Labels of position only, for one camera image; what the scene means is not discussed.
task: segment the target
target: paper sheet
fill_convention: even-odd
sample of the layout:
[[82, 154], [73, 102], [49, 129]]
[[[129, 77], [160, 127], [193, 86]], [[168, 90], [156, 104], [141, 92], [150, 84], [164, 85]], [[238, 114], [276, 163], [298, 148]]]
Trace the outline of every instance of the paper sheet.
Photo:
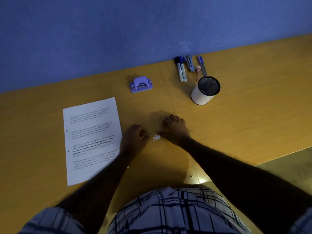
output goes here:
[[89, 180], [119, 154], [115, 98], [63, 109], [67, 185]]

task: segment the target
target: person's right hand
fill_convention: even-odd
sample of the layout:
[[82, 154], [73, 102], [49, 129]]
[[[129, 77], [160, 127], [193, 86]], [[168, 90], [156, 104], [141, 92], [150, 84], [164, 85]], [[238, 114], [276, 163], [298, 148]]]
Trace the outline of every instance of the person's right hand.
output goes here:
[[180, 119], [173, 114], [165, 117], [163, 127], [165, 131], [157, 131], [156, 134], [159, 134], [177, 146], [180, 146], [184, 139], [191, 138], [184, 119]]

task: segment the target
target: wooden desk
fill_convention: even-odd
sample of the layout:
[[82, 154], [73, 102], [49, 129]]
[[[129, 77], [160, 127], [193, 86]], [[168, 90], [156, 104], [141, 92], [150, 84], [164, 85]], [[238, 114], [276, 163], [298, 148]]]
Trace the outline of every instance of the wooden desk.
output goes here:
[[[156, 131], [165, 115], [177, 114], [196, 140], [251, 164], [312, 145], [312, 35], [203, 58], [221, 84], [205, 106], [191, 101], [193, 75], [179, 82], [173, 61], [1, 94], [2, 232], [16, 233], [79, 186], [66, 184], [63, 108], [115, 97], [123, 131], [134, 123]], [[131, 94], [129, 82], [141, 75], [154, 89]], [[183, 150], [151, 141], [127, 169], [109, 212], [145, 191], [207, 179]]]

